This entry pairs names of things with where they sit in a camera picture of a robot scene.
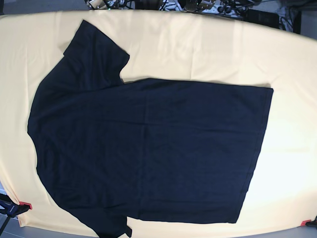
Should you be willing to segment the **white power strip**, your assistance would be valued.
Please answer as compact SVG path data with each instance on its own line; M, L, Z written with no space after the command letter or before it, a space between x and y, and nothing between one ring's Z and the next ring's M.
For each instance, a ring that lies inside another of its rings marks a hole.
M159 10L231 15L235 7L230 0L164 0Z

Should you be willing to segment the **black box behind table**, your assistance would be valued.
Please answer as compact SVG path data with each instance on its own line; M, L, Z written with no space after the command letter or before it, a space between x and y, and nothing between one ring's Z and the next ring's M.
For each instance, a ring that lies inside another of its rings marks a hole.
M268 26L275 29L279 28L279 15L272 12L249 9L244 20L246 22Z

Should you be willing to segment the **left red-tipped table clamp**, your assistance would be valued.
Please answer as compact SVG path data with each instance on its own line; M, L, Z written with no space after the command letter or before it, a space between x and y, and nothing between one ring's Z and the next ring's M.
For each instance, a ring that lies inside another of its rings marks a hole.
M8 195L0 194L0 213L11 218L22 213L32 210L32 205L29 203L20 202L15 204Z

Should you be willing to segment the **red-tipped table clamp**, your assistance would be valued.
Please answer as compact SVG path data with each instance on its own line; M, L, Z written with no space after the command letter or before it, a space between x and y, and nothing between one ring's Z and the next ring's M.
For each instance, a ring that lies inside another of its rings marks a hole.
M317 216L310 215L310 219L306 219L301 222L301 227L317 228Z
M20 202L15 204L8 195L0 194L0 213L11 218L22 213L32 210L32 205L29 203Z

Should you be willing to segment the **right red-tipped table clamp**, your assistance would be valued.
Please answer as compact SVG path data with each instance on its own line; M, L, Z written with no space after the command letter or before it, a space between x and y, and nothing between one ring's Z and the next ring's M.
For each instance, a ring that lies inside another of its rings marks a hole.
M317 228L317 216L310 215L310 219L306 219L301 222L301 227Z

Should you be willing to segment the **yellow table cloth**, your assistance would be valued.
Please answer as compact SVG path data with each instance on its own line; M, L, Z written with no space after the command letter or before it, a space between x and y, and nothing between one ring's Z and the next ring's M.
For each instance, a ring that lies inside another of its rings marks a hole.
M252 23L188 13L63 11L0 18L0 181L32 210L18 228L36 238L94 232L58 208L36 173L27 134L40 81L62 58L82 20L129 55L124 81L143 77L270 85L261 154L235 224L173 224L129 219L135 238L230 238L300 226L317 214L317 43Z

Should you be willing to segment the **dark navy T-shirt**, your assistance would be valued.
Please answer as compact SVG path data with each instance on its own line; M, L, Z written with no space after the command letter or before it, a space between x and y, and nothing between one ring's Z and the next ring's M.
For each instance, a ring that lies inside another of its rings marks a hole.
M127 218L237 222L261 151L273 89L146 78L82 21L40 83L27 132L55 203L101 238Z

